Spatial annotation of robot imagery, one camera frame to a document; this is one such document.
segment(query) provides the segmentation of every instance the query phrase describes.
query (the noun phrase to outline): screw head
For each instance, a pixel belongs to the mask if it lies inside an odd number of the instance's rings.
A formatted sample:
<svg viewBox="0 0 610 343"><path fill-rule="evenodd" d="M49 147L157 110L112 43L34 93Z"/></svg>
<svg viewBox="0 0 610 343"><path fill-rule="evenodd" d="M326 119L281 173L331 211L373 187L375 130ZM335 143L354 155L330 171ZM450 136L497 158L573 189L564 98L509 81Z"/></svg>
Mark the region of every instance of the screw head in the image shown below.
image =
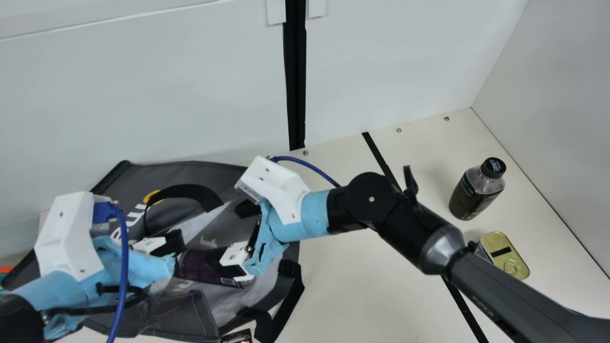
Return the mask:
<svg viewBox="0 0 610 343"><path fill-rule="evenodd" d="M43 322L45 325L49 325L49 322L51 322L51 318L49 318L49 315L48 315L47 313L44 313L44 312L43 312L43 314L42 314L41 319L42 319L42 322Z"/></svg>

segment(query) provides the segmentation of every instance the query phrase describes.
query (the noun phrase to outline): white wall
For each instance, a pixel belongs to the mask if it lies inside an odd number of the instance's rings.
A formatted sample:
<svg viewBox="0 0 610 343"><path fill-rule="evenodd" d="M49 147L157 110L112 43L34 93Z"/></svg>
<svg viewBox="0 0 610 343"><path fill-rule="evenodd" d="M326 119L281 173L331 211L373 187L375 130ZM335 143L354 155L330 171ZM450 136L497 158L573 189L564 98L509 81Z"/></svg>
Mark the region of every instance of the white wall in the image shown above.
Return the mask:
<svg viewBox="0 0 610 343"><path fill-rule="evenodd" d="M531 0L473 105L607 274L608 13L606 0Z"/></svg>
<svg viewBox="0 0 610 343"><path fill-rule="evenodd" d="M470 107L526 3L328 0L306 22L306 142Z"/></svg>
<svg viewBox="0 0 610 343"><path fill-rule="evenodd" d="M0 256L117 162L240 162L288 149L281 26L211 2L0 40Z"/></svg>
<svg viewBox="0 0 610 343"><path fill-rule="evenodd" d="M0 0L0 38L219 0Z"/></svg>

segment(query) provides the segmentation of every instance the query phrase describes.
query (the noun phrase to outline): cable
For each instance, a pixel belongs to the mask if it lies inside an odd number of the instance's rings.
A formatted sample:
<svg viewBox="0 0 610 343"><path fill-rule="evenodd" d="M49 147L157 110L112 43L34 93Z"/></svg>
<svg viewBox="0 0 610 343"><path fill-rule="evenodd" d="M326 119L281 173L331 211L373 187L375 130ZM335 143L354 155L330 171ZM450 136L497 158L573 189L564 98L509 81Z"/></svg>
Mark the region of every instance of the cable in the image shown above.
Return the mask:
<svg viewBox="0 0 610 343"><path fill-rule="evenodd" d="M337 181L333 180L332 177L328 176L325 172L321 171L318 167L316 167L313 164L310 164L308 162L305 162L302 159L298 159L298 158L290 157L290 156L275 156L275 157L270 158L269 161L272 161L274 163L278 163L279 161L296 162L296 163L304 165L305 167L320 174L320 176L322 176L324 179L326 179L328 182L330 182L333 186L335 186L337 188L341 187L341 185Z"/></svg>
<svg viewBox="0 0 610 343"><path fill-rule="evenodd" d="M113 215L118 219L121 225L121 281L119 283L118 290L118 302L117 311L110 327L110 334L106 343L113 343L117 338L119 326L121 325L121 319L123 318L123 310L125 309L125 300L127 298L127 288L129 284L129 234L127 233L127 223L125 222L125 216L123 210L120 208L113 208Z"/></svg>

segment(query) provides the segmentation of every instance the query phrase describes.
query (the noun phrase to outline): bag handle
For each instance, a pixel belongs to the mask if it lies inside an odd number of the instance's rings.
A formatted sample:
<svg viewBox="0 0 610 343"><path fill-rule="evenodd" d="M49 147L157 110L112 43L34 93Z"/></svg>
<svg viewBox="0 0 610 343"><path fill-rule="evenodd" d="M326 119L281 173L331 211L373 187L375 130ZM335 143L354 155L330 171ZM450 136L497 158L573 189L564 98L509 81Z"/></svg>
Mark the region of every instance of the bag handle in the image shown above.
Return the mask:
<svg viewBox="0 0 610 343"><path fill-rule="evenodd" d="M261 343L274 343L279 334L286 326L290 315L294 311L296 304L299 302L301 295L305 291L305 285L301 277L301 265L283 259L278 268L278 274L292 278L292 285L280 305L276 315L271 318L267 311L261 311L254 308L244 308L237 315L256 321L256 329L254 330L254 338Z"/></svg>
<svg viewBox="0 0 610 343"><path fill-rule="evenodd" d="M199 184L177 184L174 186L162 189L152 195L146 203L144 209L143 226L146 236L151 236L146 225L146 214L148 209L158 201L170 198L186 198L196 200L206 212L211 212L213 209L223 205L220 197L211 189Z"/></svg>

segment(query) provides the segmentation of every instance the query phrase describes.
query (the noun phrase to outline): bottle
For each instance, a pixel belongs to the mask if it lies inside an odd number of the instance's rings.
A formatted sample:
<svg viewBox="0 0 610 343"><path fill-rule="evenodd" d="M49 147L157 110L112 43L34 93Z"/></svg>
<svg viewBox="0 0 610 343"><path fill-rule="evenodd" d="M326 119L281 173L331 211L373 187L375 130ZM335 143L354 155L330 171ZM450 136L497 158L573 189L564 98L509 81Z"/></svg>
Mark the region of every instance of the bottle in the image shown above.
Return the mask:
<svg viewBox="0 0 610 343"><path fill-rule="evenodd" d="M506 164L495 157L468 169L453 190L449 201L451 213L461 220L476 217L504 190L505 171Z"/></svg>

